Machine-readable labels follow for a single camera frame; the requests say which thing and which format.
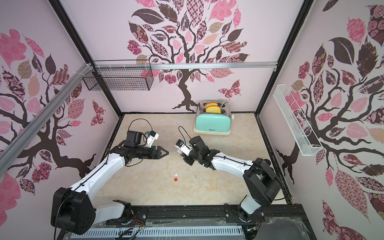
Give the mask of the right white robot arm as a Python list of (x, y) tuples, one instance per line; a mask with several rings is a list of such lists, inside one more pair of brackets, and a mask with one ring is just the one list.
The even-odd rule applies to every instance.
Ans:
[(250, 195), (238, 205), (237, 214), (241, 222), (251, 222), (260, 208), (272, 204), (282, 188), (282, 179), (271, 168), (268, 159), (247, 161), (228, 156), (219, 150), (209, 149), (200, 136), (190, 139), (188, 144), (178, 140), (175, 147), (190, 166), (197, 162), (205, 168), (224, 171), (245, 181)]

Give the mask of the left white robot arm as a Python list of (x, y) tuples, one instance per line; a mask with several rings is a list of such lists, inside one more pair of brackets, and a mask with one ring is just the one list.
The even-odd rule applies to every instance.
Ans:
[(92, 200), (102, 186), (133, 159), (159, 160), (169, 154), (164, 148), (153, 145), (159, 134), (154, 131), (148, 134), (143, 145), (143, 133), (128, 131), (126, 140), (112, 148), (89, 174), (67, 189), (59, 188), (53, 196), (51, 225), (82, 235), (93, 225), (109, 220), (128, 224), (133, 219), (130, 203), (114, 200), (112, 204), (95, 207)]

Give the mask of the mint green toaster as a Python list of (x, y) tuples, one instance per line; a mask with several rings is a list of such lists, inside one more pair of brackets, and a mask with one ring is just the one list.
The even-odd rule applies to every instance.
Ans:
[[(206, 113), (207, 106), (217, 105), (224, 110), (223, 114)], [(228, 101), (205, 100), (198, 103), (194, 132), (197, 134), (227, 136), (231, 133), (232, 112)]]

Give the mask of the toast slice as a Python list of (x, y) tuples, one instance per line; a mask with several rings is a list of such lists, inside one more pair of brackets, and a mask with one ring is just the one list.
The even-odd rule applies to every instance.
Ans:
[(224, 113), (224, 110), (222, 110), (222, 108), (217, 106), (217, 105), (207, 106), (205, 108), (205, 111), (206, 111), (206, 113), (209, 113), (209, 114), (223, 114)]

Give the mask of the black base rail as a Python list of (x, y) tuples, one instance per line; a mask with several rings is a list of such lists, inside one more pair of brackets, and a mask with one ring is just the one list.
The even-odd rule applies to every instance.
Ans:
[[(249, 223), (238, 219), (236, 205), (207, 206), (133, 206), (133, 219), (128, 224), (118, 224), (109, 220), (95, 224), (93, 228), (138, 227), (201, 227), (201, 226), (240, 226), (244, 232), (241, 237), (176, 237), (171, 239), (123, 238), (117, 240), (315, 240), (316, 236), (309, 219), (301, 205), (272, 205), (260, 208)], [(70, 232), (62, 230), (57, 240), (71, 240)]]

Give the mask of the aluminium rail back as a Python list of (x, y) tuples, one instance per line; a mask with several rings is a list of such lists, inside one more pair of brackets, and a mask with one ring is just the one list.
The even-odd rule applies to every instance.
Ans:
[(240, 69), (240, 68), (277, 68), (278, 62), (239, 62), (239, 63), (179, 63), (179, 64), (114, 64), (96, 65), (101, 68), (144, 68), (152, 70), (178, 70), (178, 69)]

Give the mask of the aluminium rail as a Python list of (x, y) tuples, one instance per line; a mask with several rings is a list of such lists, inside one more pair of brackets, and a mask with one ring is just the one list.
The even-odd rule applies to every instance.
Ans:
[(178, 69), (240, 69), (240, 68), (277, 68), (278, 62), (239, 62), (239, 63), (179, 63), (179, 64), (114, 64), (96, 65), (101, 68), (144, 68), (152, 70), (178, 70)]
[(29, 142), (42, 129), (43, 125), (54, 115), (65, 99), (72, 93), (76, 86), (82, 81), (85, 74), (91, 71), (91, 64), (84, 64), (71, 77), (64, 87), (50, 100), (42, 111), (27, 124), (24, 130), (12, 141), (1, 154), (1, 175), (3, 175)]

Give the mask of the black corner frame post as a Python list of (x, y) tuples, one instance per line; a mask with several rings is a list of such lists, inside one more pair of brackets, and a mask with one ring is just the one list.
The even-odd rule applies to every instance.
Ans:
[(75, 44), (78, 52), (84, 59), (86, 64), (91, 64), (92, 73), (94, 75), (95, 80), (97, 81), (97, 84), (100, 86), (101, 90), (103, 91), (104, 95), (106, 96), (108, 102), (111, 104), (113, 110), (117, 114), (117, 116), (120, 118), (123, 116), (123, 113), (121, 109), (119, 108), (115, 98), (113, 97), (112, 93), (108, 89), (104, 79), (98, 74), (98, 72), (95, 70), (95, 63), (87, 50), (85, 44), (83, 43), (81, 37), (79, 36), (78, 32), (76, 31), (74, 25), (72, 24), (68, 14), (66, 13), (63, 5), (60, 1), (57, 0), (48, 0), (51, 7), (53, 8), (54, 12), (56, 13), (57, 17), (63, 24), (64, 28), (66, 29), (67, 33), (69, 34), (70, 38), (72, 39), (73, 43)]

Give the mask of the aluminium rail left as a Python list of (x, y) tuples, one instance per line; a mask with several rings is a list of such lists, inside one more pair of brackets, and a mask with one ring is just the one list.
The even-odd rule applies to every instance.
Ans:
[(3, 175), (29, 142), (42, 129), (43, 125), (54, 115), (65, 99), (72, 93), (76, 86), (82, 81), (85, 74), (91, 71), (91, 64), (84, 64), (71, 77), (64, 87), (50, 100), (42, 111), (27, 124), (24, 130), (12, 141), (1, 154), (1, 175)]

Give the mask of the black right corner post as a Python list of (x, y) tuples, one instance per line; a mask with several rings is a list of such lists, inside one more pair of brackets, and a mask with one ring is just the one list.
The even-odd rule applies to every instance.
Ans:
[(291, 31), (288, 35), (288, 38), (284, 44), (284, 47), (282, 49), (282, 52), (278, 58), (278, 63), (277, 63), (277, 66), (276, 66), (276, 69), (273, 71), (269, 81), (268, 81), (268, 84), (264, 90), (264, 93), (262, 95), (262, 98), (259, 102), (259, 105), (255, 111), (255, 117), (259, 117), (261, 115), (261, 112), (262, 112), (262, 109), (264, 108), (267, 100), (268, 100), (268, 97), (277, 81), (277, 78), (279, 76), (279, 73), (281, 72), (283, 66), (284, 66), (284, 63), (286, 62), (287, 58), (288, 58), (288, 55), (295, 43), (295, 40), (296, 38), (298, 37), (299, 35), (299, 32), (302, 28), (302, 26), (304, 25), (304, 22), (305, 20), (307, 19), (308, 15), (310, 14), (310, 10), (314, 4), (314, 0), (305, 0), (303, 1), (303, 4), (299, 10), (299, 13), (295, 19), (295, 22), (291, 28)]

